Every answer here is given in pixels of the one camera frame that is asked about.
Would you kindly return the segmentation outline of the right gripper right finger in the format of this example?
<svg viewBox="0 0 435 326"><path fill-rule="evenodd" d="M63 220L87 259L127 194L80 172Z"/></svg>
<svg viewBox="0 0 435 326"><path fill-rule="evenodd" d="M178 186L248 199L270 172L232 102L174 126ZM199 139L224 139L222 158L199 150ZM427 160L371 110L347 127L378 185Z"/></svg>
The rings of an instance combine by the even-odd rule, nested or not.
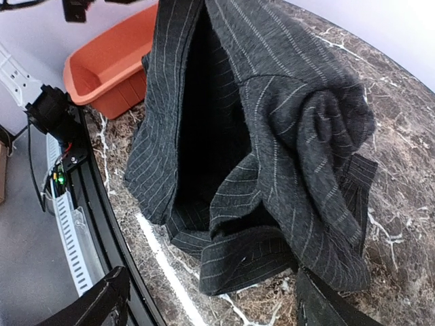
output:
<svg viewBox="0 0 435 326"><path fill-rule="evenodd" d="M381 326L306 268L296 275L296 299L297 324L301 326Z"/></svg>

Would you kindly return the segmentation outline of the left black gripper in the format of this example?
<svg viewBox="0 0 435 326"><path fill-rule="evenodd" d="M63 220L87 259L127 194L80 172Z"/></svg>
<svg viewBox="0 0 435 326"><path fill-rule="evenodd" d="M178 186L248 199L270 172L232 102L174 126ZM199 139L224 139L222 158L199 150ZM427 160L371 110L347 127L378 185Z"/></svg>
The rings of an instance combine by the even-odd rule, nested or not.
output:
<svg viewBox="0 0 435 326"><path fill-rule="evenodd" d="M85 23L86 11L92 0L62 0L65 21L69 23Z"/></svg>

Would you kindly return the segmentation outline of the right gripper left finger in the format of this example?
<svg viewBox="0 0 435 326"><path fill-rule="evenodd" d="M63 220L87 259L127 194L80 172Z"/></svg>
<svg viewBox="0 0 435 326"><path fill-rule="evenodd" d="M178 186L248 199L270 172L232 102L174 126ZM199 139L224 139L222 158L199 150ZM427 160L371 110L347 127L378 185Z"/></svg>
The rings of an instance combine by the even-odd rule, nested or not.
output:
<svg viewBox="0 0 435 326"><path fill-rule="evenodd" d="M126 325L129 299L128 271L117 266L74 303L38 325Z"/></svg>

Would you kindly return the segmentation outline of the black pinstriped shirt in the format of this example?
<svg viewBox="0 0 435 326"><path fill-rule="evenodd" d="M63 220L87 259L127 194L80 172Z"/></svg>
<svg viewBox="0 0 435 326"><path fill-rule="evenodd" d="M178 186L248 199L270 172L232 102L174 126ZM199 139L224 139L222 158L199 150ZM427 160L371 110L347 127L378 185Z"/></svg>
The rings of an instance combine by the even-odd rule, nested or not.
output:
<svg viewBox="0 0 435 326"><path fill-rule="evenodd" d="M220 295L288 268L367 288L376 164L362 84L269 1L160 1L145 119L124 174L143 215Z"/></svg>

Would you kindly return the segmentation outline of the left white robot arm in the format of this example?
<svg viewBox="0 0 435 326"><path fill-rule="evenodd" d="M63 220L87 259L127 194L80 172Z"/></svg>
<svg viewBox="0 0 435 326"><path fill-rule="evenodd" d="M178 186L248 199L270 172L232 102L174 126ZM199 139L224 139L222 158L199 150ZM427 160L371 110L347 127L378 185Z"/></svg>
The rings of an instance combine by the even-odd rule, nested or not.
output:
<svg viewBox="0 0 435 326"><path fill-rule="evenodd" d="M4 46L1 46L1 83L24 109L29 125L51 134L60 143L74 142L81 125L69 112L72 104L69 95L32 77Z"/></svg>

